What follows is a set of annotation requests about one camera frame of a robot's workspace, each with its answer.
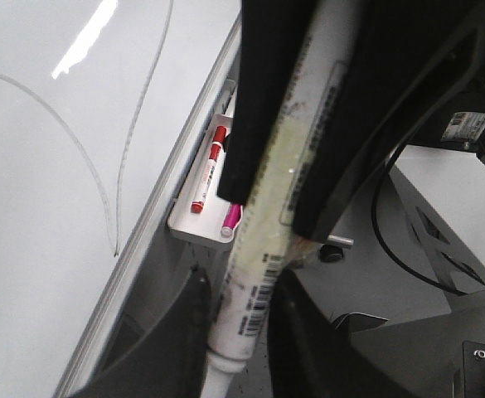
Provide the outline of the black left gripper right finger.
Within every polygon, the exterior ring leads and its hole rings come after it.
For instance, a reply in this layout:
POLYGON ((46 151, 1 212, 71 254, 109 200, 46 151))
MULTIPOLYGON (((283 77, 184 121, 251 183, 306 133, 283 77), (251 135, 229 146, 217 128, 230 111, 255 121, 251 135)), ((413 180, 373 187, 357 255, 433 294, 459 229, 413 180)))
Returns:
POLYGON ((484 47, 484 1, 366 2, 298 196, 294 233, 325 240, 390 152, 465 88, 484 47))

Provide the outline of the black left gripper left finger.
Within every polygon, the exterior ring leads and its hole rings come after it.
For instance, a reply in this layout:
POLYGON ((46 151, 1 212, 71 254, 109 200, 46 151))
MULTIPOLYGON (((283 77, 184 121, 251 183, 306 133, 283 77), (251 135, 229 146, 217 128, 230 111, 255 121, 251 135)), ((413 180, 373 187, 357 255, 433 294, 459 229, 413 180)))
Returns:
POLYGON ((217 195, 244 205, 316 1, 243 1, 235 113, 217 195))

